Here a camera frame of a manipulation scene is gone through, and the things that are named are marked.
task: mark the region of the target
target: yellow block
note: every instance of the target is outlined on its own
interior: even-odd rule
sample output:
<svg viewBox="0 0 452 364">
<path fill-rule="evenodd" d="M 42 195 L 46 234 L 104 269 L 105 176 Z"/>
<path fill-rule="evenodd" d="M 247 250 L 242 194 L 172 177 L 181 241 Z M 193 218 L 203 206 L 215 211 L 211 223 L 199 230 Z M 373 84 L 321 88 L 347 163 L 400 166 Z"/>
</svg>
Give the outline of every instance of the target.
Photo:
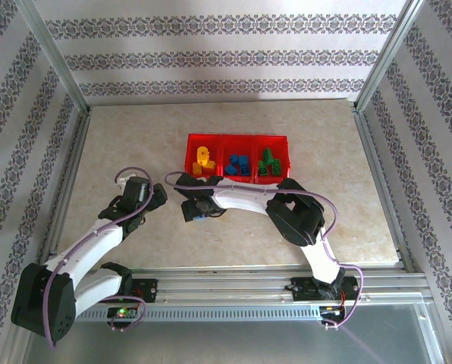
<svg viewBox="0 0 452 364">
<path fill-rule="evenodd" d="M 202 174 L 202 167 L 197 163 L 193 163 L 193 176 L 200 176 Z"/>
<path fill-rule="evenodd" d="M 207 165 L 209 162 L 209 150 L 205 146 L 200 146 L 197 149 L 197 163 L 199 165 Z"/>
<path fill-rule="evenodd" d="M 209 161 L 203 168 L 204 172 L 214 173 L 215 172 L 216 163 L 214 161 Z"/>
</svg>

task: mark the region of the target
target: blue block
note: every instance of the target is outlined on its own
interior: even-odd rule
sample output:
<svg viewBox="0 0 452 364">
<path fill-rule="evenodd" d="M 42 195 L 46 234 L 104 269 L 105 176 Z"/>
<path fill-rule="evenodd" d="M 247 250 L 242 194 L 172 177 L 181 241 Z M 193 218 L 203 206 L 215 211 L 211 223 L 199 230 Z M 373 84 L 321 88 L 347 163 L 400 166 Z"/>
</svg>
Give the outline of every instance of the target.
<svg viewBox="0 0 452 364">
<path fill-rule="evenodd" d="M 236 176 L 238 174 L 238 170 L 235 167 L 233 167 L 232 165 L 227 166 L 224 169 L 224 172 L 226 172 L 230 176 Z"/>
<path fill-rule="evenodd" d="M 240 159 L 238 158 L 238 154 L 232 154 L 229 158 L 229 162 L 231 162 L 232 165 L 239 165 Z"/>
<path fill-rule="evenodd" d="M 250 175 L 250 167 L 248 165 L 241 165 L 240 171 L 242 176 L 249 176 Z"/>
<path fill-rule="evenodd" d="M 240 166 L 248 166 L 248 156 L 247 155 L 240 155 Z"/>
</svg>

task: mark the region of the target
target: beige table surface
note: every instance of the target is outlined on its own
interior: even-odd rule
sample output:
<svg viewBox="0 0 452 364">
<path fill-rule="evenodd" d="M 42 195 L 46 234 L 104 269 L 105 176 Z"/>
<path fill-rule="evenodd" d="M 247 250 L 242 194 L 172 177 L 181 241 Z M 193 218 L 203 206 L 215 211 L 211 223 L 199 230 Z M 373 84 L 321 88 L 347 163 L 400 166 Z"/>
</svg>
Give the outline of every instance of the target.
<svg viewBox="0 0 452 364">
<path fill-rule="evenodd" d="M 117 171 L 145 168 L 162 182 L 182 170 L 189 133 L 287 135 L 290 176 L 327 196 L 341 220 L 330 237 L 343 262 L 397 262 L 397 254 L 347 101 L 243 102 L 93 108 L 83 156 L 58 246 L 84 234 L 121 194 Z M 185 223 L 184 198 L 166 186 L 168 202 L 101 262 L 129 268 L 306 264 L 267 216 L 229 210 Z M 326 221 L 332 214 L 326 207 Z"/>
</svg>

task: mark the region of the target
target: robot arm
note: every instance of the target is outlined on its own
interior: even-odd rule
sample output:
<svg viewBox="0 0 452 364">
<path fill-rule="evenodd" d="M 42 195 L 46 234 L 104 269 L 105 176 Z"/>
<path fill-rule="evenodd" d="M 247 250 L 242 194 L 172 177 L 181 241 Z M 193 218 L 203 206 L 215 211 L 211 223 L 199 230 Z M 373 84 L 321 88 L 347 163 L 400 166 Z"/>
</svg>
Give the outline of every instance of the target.
<svg viewBox="0 0 452 364">
<path fill-rule="evenodd" d="M 320 202 L 311 196 L 266 192 L 282 189 L 305 191 L 295 180 L 285 178 L 280 184 L 257 185 L 213 176 L 204 182 L 184 173 L 176 184 L 185 187 L 218 186 L 214 190 L 176 188 L 177 192 L 187 198 L 181 206 L 186 221 L 216 217 L 227 209 L 243 209 L 267 215 L 285 240 L 301 248 L 312 268 L 319 293 L 328 299 L 337 296 L 344 279 L 344 269 L 328 257 L 324 244 L 330 255 L 334 256 L 328 241 L 320 241 L 325 223 L 324 208 Z M 239 186 L 254 187 L 265 192 L 235 188 Z"/>
<path fill-rule="evenodd" d="M 63 338 L 74 319 L 100 300 L 116 294 L 130 295 L 132 274 L 121 265 L 105 263 L 95 274 L 85 275 L 108 251 L 119 245 L 145 221 L 147 212 L 165 204 L 167 193 L 163 186 L 156 184 L 153 191 L 151 201 L 141 213 L 121 223 L 111 224 L 97 234 L 100 227 L 136 211 L 147 200 L 149 181 L 143 177 L 130 177 L 123 195 L 116 196 L 100 212 L 96 223 L 73 246 L 43 265 L 28 265 L 20 276 L 11 313 L 12 322 L 44 336 L 42 302 L 47 281 L 67 253 L 93 232 L 95 236 L 72 255 L 52 282 L 49 292 L 49 326 L 53 341 Z"/>
</svg>

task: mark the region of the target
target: red container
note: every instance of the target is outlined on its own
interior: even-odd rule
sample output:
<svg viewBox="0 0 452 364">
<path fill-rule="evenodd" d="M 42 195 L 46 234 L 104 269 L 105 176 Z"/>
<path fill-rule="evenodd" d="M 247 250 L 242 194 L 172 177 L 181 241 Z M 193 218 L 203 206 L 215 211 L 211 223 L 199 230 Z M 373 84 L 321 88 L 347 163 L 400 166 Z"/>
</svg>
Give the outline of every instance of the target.
<svg viewBox="0 0 452 364">
<path fill-rule="evenodd" d="M 184 164 L 184 170 L 189 174 L 193 174 L 193 163 L 197 162 L 197 149 L 200 146 L 205 146 L 209 150 L 209 159 L 216 162 L 215 175 L 217 176 L 250 184 L 279 184 L 290 175 L 288 141 L 283 135 L 189 134 Z M 258 161 L 263 160 L 263 151 L 266 148 L 272 150 L 273 158 L 280 159 L 281 176 L 273 176 L 271 166 L 268 167 L 269 176 L 258 175 Z M 248 156 L 250 176 L 230 176 L 224 172 L 233 154 Z M 202 174 L 194 177 L 210 176 L 210 174 Z"/>
</svg>

